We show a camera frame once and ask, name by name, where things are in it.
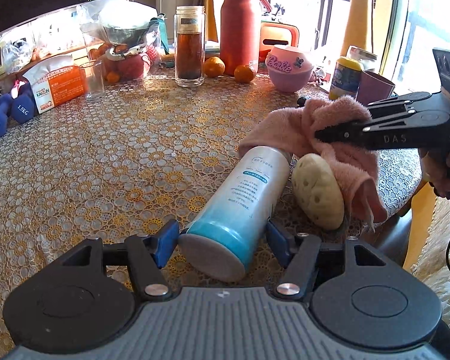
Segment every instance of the glass tumbler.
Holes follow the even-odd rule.
[[[182,87],[203,84],[205,60],[205,7],[176,7],[175,82]]]
[[[96,101],[105,95],[102,61],[90,61],[79,66],[85,99]]]

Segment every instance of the yellow lid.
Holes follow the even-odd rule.
[[[353,69],[354,71],[362,71],[363,65],[355,59],[348,58],[346,56],[341,56],[337,59],[337,63],[345,66],[346,68]]]

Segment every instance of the pink barbie bowl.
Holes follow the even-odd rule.
[[[265,64],[273,85],[280,92],[286,93],[302,89],[308,83],[314,68],[300,49],[283,45],[273,47]]]

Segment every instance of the orange toaster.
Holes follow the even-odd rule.
[[[276,44],[298,47],[299,35],[299,29],[290,24],[262,21],[259,62],[265,62],[268,53]]]

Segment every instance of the yellow curtain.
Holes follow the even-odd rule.
[[[371,0],[350,0],[341,56],[345,56],[352,45],[371,52],[371,5]]]
[[[217,23],[215,22],[214,0],[205,0],[205,14],[207,22],[205,26],[205,39],[218,42]]]

